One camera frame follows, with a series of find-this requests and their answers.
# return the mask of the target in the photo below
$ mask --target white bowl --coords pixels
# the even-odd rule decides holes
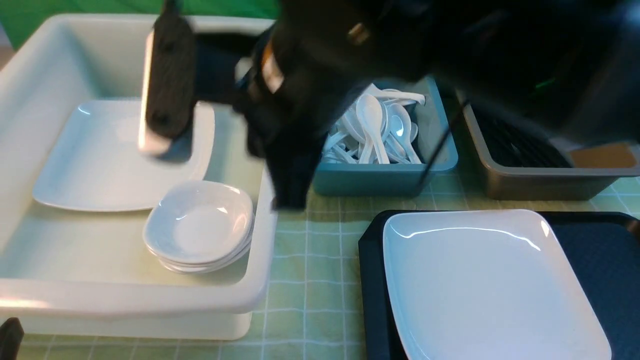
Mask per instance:
[[[244,191],[211,181],[172,188],[151,211],[143,237],[151,253],[172,263],[211,264],[243,245],[253,220]]]
[[[220,270],[236,261],[240,260],[251,249],[251,242],[248,242],[245,246],[239,249],[239,252],[231,257],[228,261],[219,261],[208,266],[195,266],[195,265],[176,265],[169,263],[163,259],[158,259],[160,264],[167,270],[178,274],[205,274],[207,272],[213,272]]]

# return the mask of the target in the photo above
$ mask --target brown cardboard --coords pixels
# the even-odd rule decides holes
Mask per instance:
[[[627,143],[614,143],[569,153],[576,168],[630,168],[637,165]]]

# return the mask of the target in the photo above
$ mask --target table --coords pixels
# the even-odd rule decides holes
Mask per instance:
[[[358,240],[386,209],[621,211],[640,217],[640,178],[620,179],[590,201],[496,201],[458,146],[454,172],[416,198],[331,198],[310,192],[304,213],[282,213],[268,294],[238,341],[27,334],[20,360],[364,359]]]

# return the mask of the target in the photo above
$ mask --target black tray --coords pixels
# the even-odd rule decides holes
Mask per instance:
[[[358,242],[368,359],[406,359],[387,292],[382,230],[392,215],[411,212],[425,211],[383,211]],[[584,289],[609,339],[612,358],[639,360],[640,220],[623,213],[540,214]]]

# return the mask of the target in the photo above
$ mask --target green screen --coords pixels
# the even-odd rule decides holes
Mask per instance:
[[[0,22],[17,49],[60,13],[154,13],[162,0],[0,0]],[[276,0],[183,0],[183,13],[274,19]]]

